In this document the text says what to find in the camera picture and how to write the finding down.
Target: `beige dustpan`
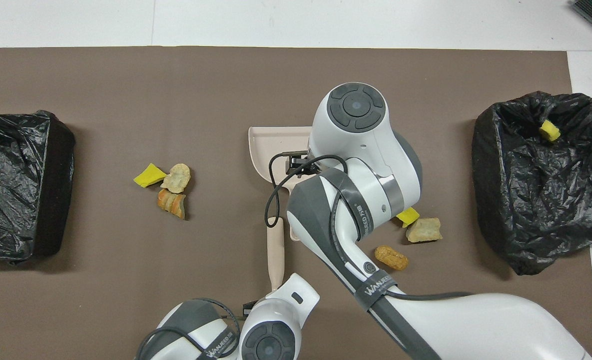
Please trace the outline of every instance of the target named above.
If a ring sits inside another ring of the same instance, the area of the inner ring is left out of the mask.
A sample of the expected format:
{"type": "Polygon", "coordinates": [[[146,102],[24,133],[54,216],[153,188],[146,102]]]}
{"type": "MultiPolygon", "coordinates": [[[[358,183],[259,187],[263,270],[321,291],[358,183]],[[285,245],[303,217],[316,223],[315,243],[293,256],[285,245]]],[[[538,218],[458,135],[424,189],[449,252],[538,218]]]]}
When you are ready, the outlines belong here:
{"type": "MultiPolygon", "coordinates": [[[[252,163],[258,174],[267,180],[267,182],[271,182],[271,177],[269,176],[269,161],[271,158],[278,153],[284,153],[286,151],[307,150],[309,133],[311,133],[311,126],[250,127],[249,154],[252,157],[252,163]]],[[[286,160],[286,157],[282,157],[273,162],[273,177],[277,184],[286,177],[286,160]]],[[[285,182],[283,187],[291,194],[296,184],[311,176],[313,175],[303,175],[300,178],[294,176],[285,182]]],[[[291,228],[289,234],[292,240],[298,241],[298,237],[291,228]]]]}

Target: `velcro strap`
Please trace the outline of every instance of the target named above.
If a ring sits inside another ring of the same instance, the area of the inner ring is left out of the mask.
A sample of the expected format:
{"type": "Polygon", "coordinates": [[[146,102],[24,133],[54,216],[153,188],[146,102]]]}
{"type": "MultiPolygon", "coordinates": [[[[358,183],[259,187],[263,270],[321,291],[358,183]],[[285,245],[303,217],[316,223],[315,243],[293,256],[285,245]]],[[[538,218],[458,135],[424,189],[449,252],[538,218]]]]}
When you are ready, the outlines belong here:
{"type": "Polygon", "coordinates": [[[231,344],[236,341],[236,335],[229,327],[223,330],[214,341],[203,350],[197,360],[211,360],[219,358],[231,344]]]}
{"type": "Polygon", "coordinates": [[[336,188],[349,208],[358,230],[358,241],[371,234],[374,230],[373,217],[367,202],[349,176],[336,168],[328,168],[320,176],[336,188]]]}
{"type": "Polygon", "coordinates": [[[378,301],[380,296],[387,292],[387,289],[397,284],[391,275],[383,269],[379,269],[362,283],[353,294],[353,297],[356,298],[362,310],[366,312],[371,308],[371,305],[378,301]]]}

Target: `food scrap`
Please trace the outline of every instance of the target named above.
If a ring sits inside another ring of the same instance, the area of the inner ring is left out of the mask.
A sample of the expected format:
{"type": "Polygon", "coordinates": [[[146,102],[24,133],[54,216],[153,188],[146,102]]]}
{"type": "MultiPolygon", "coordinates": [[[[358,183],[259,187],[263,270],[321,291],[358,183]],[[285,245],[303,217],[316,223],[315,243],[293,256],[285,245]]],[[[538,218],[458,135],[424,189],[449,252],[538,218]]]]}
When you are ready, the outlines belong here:
{"type": "Polygon", "coordinates": [[[172,193],[167,189],[162,189],[158,193],[158,207],[184,220],[184,204],[182,201],[185,197],[185,194],[172,193]]]}
{"type": "Polygon", "coordinates": [[[391,246],[381,245],[374,251],[376,259],[383,262],[392,269],[404,270],[409,265],[409,259],[398,251],[395,251],[391,246]]]}
{"type": "Polygon", "coordinates": [[[554,142],[560,137],[560,129],[556,127],[551,121],[545,120],[540,127],[540,135],[549,142],[554,142]]]}
{"type": "Polygon", "coordinates": [[[179,194],[184,191],[190,179],[191,173],[189,167],[185,164],[175,164],[169,171],[169,174],[165,176],[163,184],[160,187],[168,189],[174,194],[179,194]]]}
{"type": "Polygon", "coordinates": [[[141,187],[145,188],[150,185],[154,185],[157,182],[160,182],[162,179],[165,178],[167,174],[163,173],[162,170],[157,168],[154,164],[149,164],[147,168],[140,173],[140,175],[134,178],[134,182],[140,185],[141,187]]]}
{"type": "Polygon", "coordinates": [[[410,207],[400,214],[397,214],[396,217],[403,222],[403,228],[406,228],[416,221],[420,217],[420,214],[418,214],[418,212],[413,207],[410,207]]]}
{"type": "Polygon", "coordinates": [[[407,239],[412,243],[432,242],[442,239],[439,218],[420,218],[407,230],[407,239]]]}

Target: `circular button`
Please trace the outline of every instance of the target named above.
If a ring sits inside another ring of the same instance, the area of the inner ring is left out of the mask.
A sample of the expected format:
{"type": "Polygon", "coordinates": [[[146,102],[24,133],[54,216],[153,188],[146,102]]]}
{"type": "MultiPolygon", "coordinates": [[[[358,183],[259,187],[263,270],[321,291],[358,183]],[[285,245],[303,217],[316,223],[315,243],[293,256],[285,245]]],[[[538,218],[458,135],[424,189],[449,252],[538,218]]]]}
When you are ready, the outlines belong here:
{"type": "Polygon", "coordinates": [[[369,274],[373,274],[374,272],[376,272],[376,266],[371,264],[371,262],[365,262],[363,267],[365,271],[369,274]]]}
{"type": "Polygon", "coordinates": [[[352,91],[344,98],[342,108],[353,117],[361,117],[371,109],[371,99],[363,92],[352,91]]]}
{"type": "Polygon", "coordinates": [[[277,360],[280,358],[282,346],[273,337],[264,337],[256,347],[256,355],[260,360],[277,360]]]}

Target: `black cable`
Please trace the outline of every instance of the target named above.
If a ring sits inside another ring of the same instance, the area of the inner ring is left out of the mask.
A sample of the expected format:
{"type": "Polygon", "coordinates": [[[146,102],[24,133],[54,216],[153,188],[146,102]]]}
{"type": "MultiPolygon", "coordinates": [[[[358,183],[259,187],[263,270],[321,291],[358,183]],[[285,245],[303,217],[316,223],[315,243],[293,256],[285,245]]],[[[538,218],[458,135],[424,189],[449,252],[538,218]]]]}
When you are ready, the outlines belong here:
{"type": "MultiPolygon", "coordinates": [[[[356,239],[355,242],[359,242],[362,239],[362,235],[360,234],[360,225],[358,224],[358,219],[356,218],[356,215],[353,214],[353,211],[350,210],[349,203],[348,203],[347,199],[343,196],[341,189],[339,187],[335,186],[335,184],[333,184],[332,182],[329,182],[329,183],[333,187],[335,187],[337,197],[339,197],[342,200],[342,202],[345,204],[345,206],[347,207],[347,210],[349,212],[349,215],[351,215],[351,218],[353,219],[353,226],[355,226],[356,233],[358,235],[358,238],[356,239]]],[[[334,207],[332,208],[332,216],[331,216],[331,219],[334,222],[335,222],[335,213],[336,213],[336,210],[338,208],[338,202],[339,202],[339,199],[336,199],[334,201],[334,207]]]]}
{"type": "MultiPolygon", "coordinates": [[[[285,155],[283,155],[283,153],[278,153],[276,155],[274,155],[274,157],[272,158],[272,160],[275,160],[279,157],[284,157],[285,155]]],[[[289,175],[287,175],[285,178],[283,178],[283,180],[278,184],[278,185],[274,185],[273,187],[273,191],[271,192],[271,195],[269,196],[269,199],[267,200],[267,205],[264,208],[264,224],[267,226],[267,228],[273,228],[274,226],[276,226],[276,224],[278,223],[278,217],[280,216],[280,196],[278,195],[278,191],[280,190],[280,188],[282,187],[282,185],[285,185],[285,183],[293,178],[297,173],[300,173],[300,171],[302,169],[304,169],[307,166],[310,166],[311,164],[313,164],[314,162],[319,162],[320,160],[324,160],[324,159],[334,159],[337,160],[340,164],[342,164],[342,171],[344,171],[344,173],[348,173],[349,172],[349,168],[347,167],[347,162],[344,161],[344,159],[342,157],[339,157],[337,155],[322,155],[322,156],[317,156],[314,157],[311,160],[308,160],[307,162],[305,162],[304,164],[302,164],[301,166],[298,166],[294,172],[290,173],[289,175]],[[269,207],[271,206],[271,202],[273,201],[273,198],[276,198],[276,222],[274,223],[269,223],[269,207]]],[[[270,176],[273,180],[273,170],[271,169],[271,164],[269,167],[269,173],[270,176]]]]}
{"type": "Polygon", "coordinates": [[[385,292],[385,295],[391,296],[396,299],[401,299],[401,300],[427,301],[427,300],[444,300],[444,299],[451,299],[454,297],[472,296],[473,293],[465,292],[465,291],[453,291],[453,292],[443,292],[442,294],[410,295],[410,294],[398,294],[397,292],[387,290],[387,292],[385,292]]]}
{"type": "MultiPolygon", "coordinates": [[[[328,229],[329,238],[332,240],[332,243],[334,243],[336,253],[340,257],[340,260],[344,263],[351,264],[351,266],[353,266],[358,272],[361,272],[361,269],[358,268],[358,266],[355,264],[355,262],[353,262],[353,260],[349,256],[347,256],[347,253],[344,251],[344,249],[340,245],[340,242],[338,241],[338,236],[336,235],[336,232],[335,232],[335,217],[336,217],[336,212],[338,210],[338,203],[340,202],[340,200],[342,200],[342,202],[346,205],[347,209],[349,209],[349,206],[347,204],[347,200],[345,198],[343,198],[343,196],[341,196],[341,192],[338,189],[338,191],[336,192],[336,196],[334,198],[334,205],[332,206],[331,212],[329,214],[329,229],[328,229]]],[[[355,222],[355,217],[351,211],[349,211],[349,214],[351,215],[351,217],[354,218],[354,226],[356,227],[356,231],[358,233],[358,240],[360,240],[360,231],[358,230],[358,223],[355,222]]]]}
{"type": "MultiPolygon", "coordinates": [[[[273,162],[280,157],[284,157],[283,155],[284,153],[276,153],[276,155],[274,155],[271,160],[269,161],[269,177],[271,178],[271,185],[273,185],[273,188],[276,189],[276,179],[273,177],[273,162]]],[[[276,224],[278,223],[278,217],[280,216],[280,198],[277,197],[276,198],[276,216],[274,218],[274,222],[273,224],[269,224],[269,219],[267,219],[267,212],[265,212],[264,214],[264,218],[265,218],[265,224],[269,227],[269,228],[273,228],[274,226],[276,226],[276,224]]]]}
{"type": "MultiPolygon", "coordinates": [[[[232,353],[234,353],[234,351],[236,351],[236,349],[238,348],[238,342],[240,339],[240,324],[238,323],[238,319],[236,318],[236,315],[234,315],[234,312],[232,312],[232,310],[230,310],[225,304],[221,303],[220,301],[214,300],[212,298],[204,298],[203,297],[203,298],[195,298],[193,300],[207,301],[207,303],[212,303],[214,305],[218,305],[223,310],[225,310],[227,312],[227,314],[229,314],[231,319],[234,321],[234,325],[236,326],[236,332],[237,332],[236,333],[236,342],[234,343],[234,346],[232,346],[229,351],[227,351],[224,354],[221,354],[218,358],[226,357],[226,356],[229,356],[232,353]]],[[[205,351],[205,349],[202,346],[200,346],[200,344],[198,344],[198,342],[196,342],[193,338],[191,338],[189,336],[189,334],[186,333],[181,328],[177,328],[174,326],[161,326],[159,328],[155,328],[154,331],[148,333],[148,335],[145,337],[145,339],[140,343],[140,345],[138,346],[138,351],[136,352],[135,360],[140,360],[140,358],[142,357],[142,352],[145,349],[145,345],[149,342],[149,340],[152,337],[154,337],[154,335],[156,335],[157,333],[163,333],[165,331],[175,333],[175,334],[179,335],[180,337],[187,339],[187,341],[189,341],[194,347],[196,347],[196,349],[200,350],[201,353],[203,351],[205,351]]]]}

